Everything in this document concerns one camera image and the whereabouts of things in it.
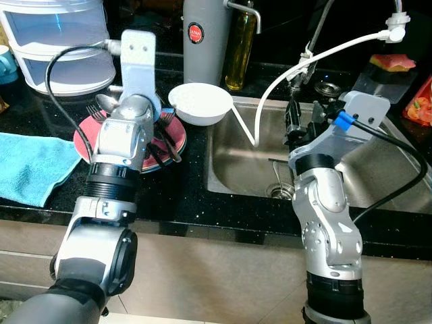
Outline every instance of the blue connector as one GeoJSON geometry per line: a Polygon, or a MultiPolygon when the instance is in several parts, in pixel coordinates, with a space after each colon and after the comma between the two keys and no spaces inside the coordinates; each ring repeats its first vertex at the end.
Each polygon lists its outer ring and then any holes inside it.
{"type": "Polygon", "coordinates": [[[335,125],[338,125],[345,132],[350,129],[351,125],[354,123],[355,118],[348,115],[345,111],[341,111],[337,118],[335,119],[335,125]]]}

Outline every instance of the white bowl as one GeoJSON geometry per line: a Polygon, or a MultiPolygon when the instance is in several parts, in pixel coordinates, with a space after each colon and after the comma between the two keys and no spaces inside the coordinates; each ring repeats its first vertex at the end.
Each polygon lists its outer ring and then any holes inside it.
{"type": "Polygon", "coordinates": [[[168,100],[181,120],[197,126],[216,124],[233,106],[227,91],[205,83],[177,86],[169,93],[168,100]]]}

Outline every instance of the black cable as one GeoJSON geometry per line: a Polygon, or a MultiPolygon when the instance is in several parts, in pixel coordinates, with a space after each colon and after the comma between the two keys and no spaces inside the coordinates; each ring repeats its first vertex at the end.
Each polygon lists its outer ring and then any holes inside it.
{"type": "Polygon", "coordinates": [[[386,202],[390,201],[391,199],[399,196],[401,193],[407,191],[408,189],[411,189],[413,186],[418,184],[426,175],[428,170],[428,165],[426,159],[413,147],[410,145],[402,142],[401,140],[398,140],[394,137],[388,136],[387,134],[384,134],[380,131],[374,130],[373,128],[369,127],[368,125],[365,125],[363,123],[360,123],[358,120],[354,121],[352,125],[356,126],[357,128],[360,128],[361,130],[364,130],[365,132],[372,134],[373,136],[376,136],[388,143],[391,143],[393,145],[396,145],[397,147],[400,147],[402,150],[409,153],[412,157],[414,157],[417,162],[420,164],[420,172],[418,175],[409,181],[406,185],[402,186],[401,188],[397,189],[396,191],[392,192],[391,194],[387,195],[386,197],[382,198],[381,200],[377,201],[375,204],[371,205],[370,207],[366,208],[363,212],[360,213],[359,216],[354,218],[353,222],[359,221],[362,217],[364,217],[368,212],[372,211],[373,209],[376,209],[380,207],[381,205],[384,205],[386,202]]]}
{"type": "Polygon", "coordinates": [[[84,145],[86,146],[87,154],[88,154],[88,161],[90,162],[91,157],[93,155],[93,150],[92,150],[92,147],[90,145],[90,142],[87,139],[86,134],[84,134],[81,127],[70,117],[70,115],[66,112],[66,110],[61,106],[59,101],[57,101],[57,99],[54,97],[53,91],[51,90],[51,83],[50,83],[51,82],[51,71],[54,67],[54,64],[60,59],[60,57],[64,56],[65,54],[67,54],[69,52],[78,51],[80,49],[107,50],[103,45],[79,45],[79,46],[70,47],[68,49],[62,50],[60,53],[56,54],[56,56],[54,56],[50,60],[48,66],[47,66],[47,71],[45,72],[45,87],[47,88],[48,95],[51,98],[54,105],[58,108],[58,110],[60,110],[60,112],[71,123],[71,125],[73,125],[73,127],[76,129],[77,133],[80,135],[82,141],[84,142],[84,145]]]}

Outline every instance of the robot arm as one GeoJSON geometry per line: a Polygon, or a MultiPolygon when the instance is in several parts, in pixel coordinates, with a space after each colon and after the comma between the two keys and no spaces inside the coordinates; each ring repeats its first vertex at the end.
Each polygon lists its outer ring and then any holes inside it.
{"type": "Polygon", "coordinates": [[[5,324],[96,324],[110,297],[132,283],[138,240],[128,224],[135,218],[140,170],[161,110],[154,56],[153,34],[123,33],[122,72],[125,77],[139,71],[141,79],[126,82],[119,107],[101,127],[84,196],[76,201],[57,253],[55,284],[23,303],[5,324]]]}
{"type": "Polygon", "coordinates": [[[303,308],[306,324],[371,323],[363,309],[362,238],[348,212],[343,179],[335,165],[367,142],[371,135],[345,128],[339,111],[378,128],[390,107],[387,99],[351,91],[327,108],[315,105],[307,140],[300,139],[290,153],[296,171],[293,207],[302,228],[306,255],[308,301],[303,308]],[[320,120],[333,123],[317,134],[320,120]]]}

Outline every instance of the speckled countertop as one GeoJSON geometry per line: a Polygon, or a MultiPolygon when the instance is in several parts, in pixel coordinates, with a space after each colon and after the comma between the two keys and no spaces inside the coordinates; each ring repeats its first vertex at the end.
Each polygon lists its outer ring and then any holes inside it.
{"type": "MultiPolygon", "coordinates": [[[[173,64],[159,58],[157,89],[163,98],[182,83],[183,74],[173,64]]],[[[251,65],[250,82],[238,96],[260,97],[280,69],[251,65]]],[[[325,72],[314,77],[323,78],[325,72]]],[[[332,73],[333,79],[350,78],[332,73]]],[[[3,87],[1,94],[11,107],[0,115],[0,132],[72,139],[73,130],[46,96],[19,84],[3,87]]],[[[308,101],[310,89],[302,101],[308,101]]],[[[274,99],[284,99],[286,88],[275,91],[274,99]]],[[[77,120],[86,116],[85,106],[92,96],[64,99],[66,110],[77,120]]],[[[166,171],[144,174],[138,191],[138,221],[135,230],[176,236],[217,238],[255,244],[299,246],[300,224],[288,201],[249,196],[218,194],[205,189],[203,182],[206,128],[185,124],[188,142],[183,161],[166,171]]],[[[75,200],[81,195],[88,166],[81,161],[70,178],[54,189],[42,209],[30,208],[0,198],[0,219],[67,225],[75,200]]],[[[355,217],[362,209],[351,208],[355,217]]],[[[430,215],[372,212],[359,224],[364,254],[407,259],[430,259],[432,228],[430,215]]]]}

